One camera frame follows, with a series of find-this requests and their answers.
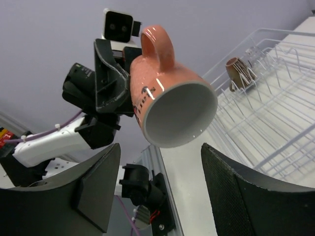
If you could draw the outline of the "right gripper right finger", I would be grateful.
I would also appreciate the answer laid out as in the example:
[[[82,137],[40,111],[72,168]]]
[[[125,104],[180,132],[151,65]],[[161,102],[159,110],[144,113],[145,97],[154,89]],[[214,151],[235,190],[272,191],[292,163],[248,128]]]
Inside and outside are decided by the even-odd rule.
[[[313,236],[315,190],[253,170],[204,143],[201,160],[219,236]]]

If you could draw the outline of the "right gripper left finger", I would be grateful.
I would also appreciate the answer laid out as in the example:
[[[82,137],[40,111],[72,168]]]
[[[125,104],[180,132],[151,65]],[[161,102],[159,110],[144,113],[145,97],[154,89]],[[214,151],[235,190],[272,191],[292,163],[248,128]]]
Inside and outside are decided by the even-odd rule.
[[[0,162],[13,187],[0,191],[3,236],[100,236],[107,232],[121,148],[112,144],[52,177],[47,162],[26,168],[10,152]]]

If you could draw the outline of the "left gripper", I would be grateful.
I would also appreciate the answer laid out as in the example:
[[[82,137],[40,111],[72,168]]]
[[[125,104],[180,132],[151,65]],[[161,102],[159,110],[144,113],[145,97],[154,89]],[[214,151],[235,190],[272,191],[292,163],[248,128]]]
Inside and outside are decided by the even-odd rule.
[[[142,49],[125,46],[114,56],[109,40],[94,41],[95,109],[100,114],[134,115],[130,95],[130,66]]]

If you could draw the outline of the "pink mug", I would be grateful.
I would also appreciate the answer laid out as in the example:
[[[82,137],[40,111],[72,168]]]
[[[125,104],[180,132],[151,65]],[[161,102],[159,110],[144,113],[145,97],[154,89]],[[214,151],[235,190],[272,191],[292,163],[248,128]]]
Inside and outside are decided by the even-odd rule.
[[[172,41],[160,25],[141,33],[142,54],[130,66],[133,111],[146,140],[175,148],[200,136],[215,117],[214,88],[176,62]]]

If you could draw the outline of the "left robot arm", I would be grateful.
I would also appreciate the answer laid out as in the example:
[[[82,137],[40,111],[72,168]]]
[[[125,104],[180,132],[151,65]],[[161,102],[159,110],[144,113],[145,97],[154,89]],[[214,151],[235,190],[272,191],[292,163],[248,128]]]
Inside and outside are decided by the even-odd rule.
[[[14,186],[28,187],[75,165],[62,156],[98,149],[114,141],[120,117],[134,115],[130,65],[142,50],[127,43],[96,39],[94,69],[75,63],[63,83],[63,99],[79,108],[70,120],[49,131],[20,137],[3,131],[0,165]]]

